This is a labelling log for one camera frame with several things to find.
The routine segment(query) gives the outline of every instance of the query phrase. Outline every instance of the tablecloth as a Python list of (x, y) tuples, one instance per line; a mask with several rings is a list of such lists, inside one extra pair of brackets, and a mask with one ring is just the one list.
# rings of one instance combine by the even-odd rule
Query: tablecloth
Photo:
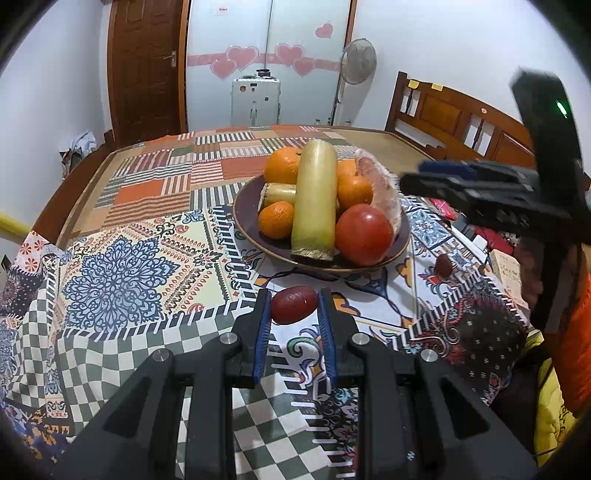
[[(0, 296), (0, 407), (48, 468), (152, 351), (201, 348), (252, 310), (261, 287), (328, 286), (359, 330), (406, 353), (436, 350), (492, 401), (524, 343), (524, 326), (421, 199), (402, 197), (412, 231), (406, 251), (366, 274), (299, 270), (267, 257), (235, 228), (231, 204), (245, 177), (259, 174), (272, 151), (309, 138), (330, 141), (339, 159), (356, 150), (330, 129), (294, 126), (137, 145), (113, 167), (67, 249), (29, 235)], [(182, 146), (170, 148), (175, 142)], [(441, 253), (454, 264), (446, 280), (434, 272)], [(354, 476), (358, 392), (330, 386), (315, 314), (273, 324), (261, 385), (234, 389), (232, 398), (239, 478)]]

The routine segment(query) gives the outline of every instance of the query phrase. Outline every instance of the dark purple plate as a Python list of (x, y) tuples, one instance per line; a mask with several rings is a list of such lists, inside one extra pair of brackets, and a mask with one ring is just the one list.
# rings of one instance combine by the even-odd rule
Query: dark purple plate
[(332, 262), (321, 262), (304, 257), (292, 257), (291, 245), (288, 239), (272, 240), (260, 233), (258, 229), (258, 205), (264, 184), (265, 179), (261, 175), (252, 179), (240, 189), (238, 195), (234, 198), (234, 220), (236, 221), (238, 229), (250, 243), (266, 254), (278, 258), (279, 260), (283, 260), (307, 270), (338, 274), (361, 273), (377, 270), (378, 268), (389, 264), (392, 260), (399, 257), (408, 245), (408, 241), (410, 240), (410, 228), (408, 226), (408, 218), (403, 210), (402, 225), (398, 236), (390, 247), (390, 250), (388, 250), (386, 257), (378, 264), (370, 267), (358, 267), (343, 257), (340, 253), (335, 255)]

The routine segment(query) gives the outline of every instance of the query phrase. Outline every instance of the tomato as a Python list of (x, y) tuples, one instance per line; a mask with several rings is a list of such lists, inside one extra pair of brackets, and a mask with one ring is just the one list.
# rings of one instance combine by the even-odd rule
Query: tomato
[(343, 256), (361, 267), (384, 259), (394, 240), (386, 216), (371, 205), (354, 205), (340, 216), (335, 229), (335, 246)]

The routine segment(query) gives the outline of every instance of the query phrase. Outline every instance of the water heater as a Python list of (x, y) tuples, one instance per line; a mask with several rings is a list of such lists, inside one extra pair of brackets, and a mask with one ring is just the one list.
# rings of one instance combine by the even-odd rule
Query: water heater
[(268, 127), (279, 123), (281, 82), (269, 70), (232, 82), (232, 126)]

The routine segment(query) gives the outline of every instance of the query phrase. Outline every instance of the orange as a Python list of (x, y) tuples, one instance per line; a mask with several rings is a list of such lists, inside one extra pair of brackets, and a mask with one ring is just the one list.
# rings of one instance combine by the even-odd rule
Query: orange
[(337, 185), (340, 207), (346, 210), (358, 203), (370, 204), (374, 191), (368, 179), (364, 177), (343, 177)]
[(259, 213), (259, 230), (273, 240), (289, 238), (293, 223), (294, 206), (288, 202), (275, 202)]
[(355, 177), (357, 175), (357, 167), (355, 166), (354, 158), (347, 158), (346, 160), (339, 160), (336, 164), (336, 179), (339, 181), (343, 177)]
[(296, 147), (283, 147), (275, 150), (265, 165), (263, 176), (267, 183), (297, 183), (300, 169), (301, 150)]

